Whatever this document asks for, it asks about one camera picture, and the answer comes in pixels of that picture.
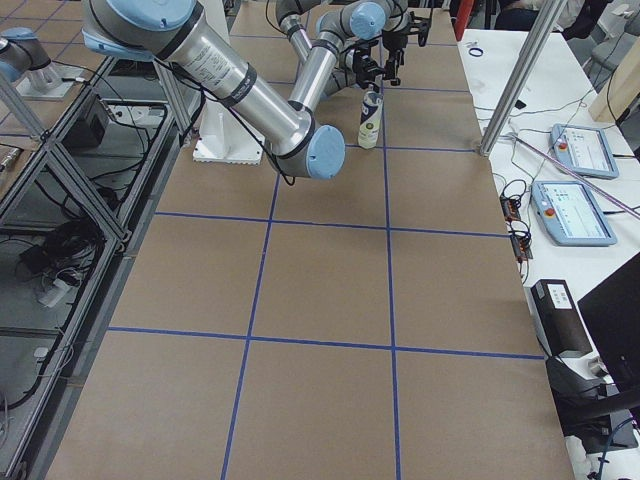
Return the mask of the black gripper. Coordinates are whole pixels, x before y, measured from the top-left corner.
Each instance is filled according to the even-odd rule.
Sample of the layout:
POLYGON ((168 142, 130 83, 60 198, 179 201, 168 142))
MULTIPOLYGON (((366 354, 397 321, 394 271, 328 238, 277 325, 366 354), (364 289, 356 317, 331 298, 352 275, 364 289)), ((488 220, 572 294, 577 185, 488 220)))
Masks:
POLYGON ((357 47, 352 50, 351 70, 355 75, 357 85, 363 91, 376 91, 376 78, 385 77, 386 70, 380 66, 372 65, 368 47, 357 47))
POLYGON ((392 81, 393 85, 400 85, 399 73, 404 65, 404 50, 408 44, 406 35, 401 31, 383 31, 383 47, 388 52, 388 58, 384 66, 385 81, 392 81))

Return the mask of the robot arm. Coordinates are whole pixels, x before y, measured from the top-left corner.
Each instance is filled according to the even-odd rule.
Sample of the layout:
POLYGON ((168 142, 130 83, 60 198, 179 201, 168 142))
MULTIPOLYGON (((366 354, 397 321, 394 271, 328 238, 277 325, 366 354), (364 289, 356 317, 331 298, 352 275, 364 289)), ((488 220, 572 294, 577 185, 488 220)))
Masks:
POLYGON ((314 117, 346 42, 403 29, 405 1, 356 1, 325 14, 290 98, 284 99, 209 24, 198 1, 85 1, 86 46, 103 55, 173 62, 265 138, 283 175, 331 179, 342 168, 341 131, 314 117))
POLYGON ((300 17, 319 4, 318 1, 278 1, 275 5, 278 26, 302 64, 289 102, 311 111, 325 94, 347 41, 353 37, 373 39, 383 31, 394 12, 389 1, 356 1, 324 15, 317 38, 310 40, 300 17))

